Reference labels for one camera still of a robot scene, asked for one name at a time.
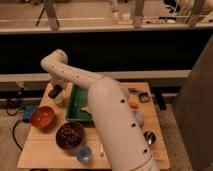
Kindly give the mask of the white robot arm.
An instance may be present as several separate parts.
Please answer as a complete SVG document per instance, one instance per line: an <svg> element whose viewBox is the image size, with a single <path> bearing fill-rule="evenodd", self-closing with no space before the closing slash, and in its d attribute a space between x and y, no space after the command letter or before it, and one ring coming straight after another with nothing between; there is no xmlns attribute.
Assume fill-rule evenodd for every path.
<svg viewBox="0 0 213 171"><path fill-rule="evenodd" d="M69 66L61 49L44 57L41 67L88 90L88 107L113 171L160 171L129 106L125 86L111 77Z"/></svg>

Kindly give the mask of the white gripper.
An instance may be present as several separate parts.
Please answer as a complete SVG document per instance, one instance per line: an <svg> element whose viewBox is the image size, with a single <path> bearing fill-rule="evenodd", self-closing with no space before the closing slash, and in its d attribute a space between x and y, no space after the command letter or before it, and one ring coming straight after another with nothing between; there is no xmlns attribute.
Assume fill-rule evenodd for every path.
<svg viewBox="0 0 213 171"><path fill-rule="evenodd" d="M48 97L57 106L64 106L70 98L70 87L65 79L57 77L50 78L51 89L48 92Z"/></svg>

